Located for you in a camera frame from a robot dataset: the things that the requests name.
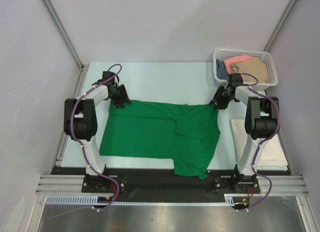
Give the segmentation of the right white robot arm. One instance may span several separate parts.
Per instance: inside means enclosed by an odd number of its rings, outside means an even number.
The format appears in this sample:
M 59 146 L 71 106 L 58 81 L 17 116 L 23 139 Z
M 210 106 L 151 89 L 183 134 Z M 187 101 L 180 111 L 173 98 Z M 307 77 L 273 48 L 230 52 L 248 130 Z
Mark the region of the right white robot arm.
M 262 152 L 280 129 L 279 100 L 268 97 L 250 86 L 219 86 L 211 101 L 214 108 L 225 110 L 231 101 L 246 105 L 244 129 L 247 140 L 243 154 L 230 180 L 235 192 L 243 192 L 257 177 L 257 166 Z

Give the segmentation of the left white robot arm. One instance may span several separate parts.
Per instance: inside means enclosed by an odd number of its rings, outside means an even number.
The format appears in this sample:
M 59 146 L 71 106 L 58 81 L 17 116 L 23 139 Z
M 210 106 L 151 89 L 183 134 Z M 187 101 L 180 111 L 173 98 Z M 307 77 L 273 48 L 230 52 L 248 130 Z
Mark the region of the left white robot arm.
M 64 102 L 63 130 L 78 143 L 86 164 L 86 174 L 96 175 L 93 186 L 101 192 L 109 189 L 111 180 L 104 176 L 106 165 L 102 161 L 96 142 L 98 119 L 96 106 L 104 100 L 110 100 L 114 108 L 123 108 L 130 104 L 125 85 L 93 85 L 78 98 L 69 98 Z

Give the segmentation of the green t shirt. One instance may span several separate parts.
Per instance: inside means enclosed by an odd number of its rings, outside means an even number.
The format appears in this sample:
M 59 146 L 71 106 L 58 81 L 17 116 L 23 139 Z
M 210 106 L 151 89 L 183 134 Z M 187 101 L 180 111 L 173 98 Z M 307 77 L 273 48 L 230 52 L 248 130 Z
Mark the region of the green t shirt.
M 221 134 L 214 105 L 133 100 L 108 112 L 101 156 L 171 159 L 176 175 L 208 177 Z

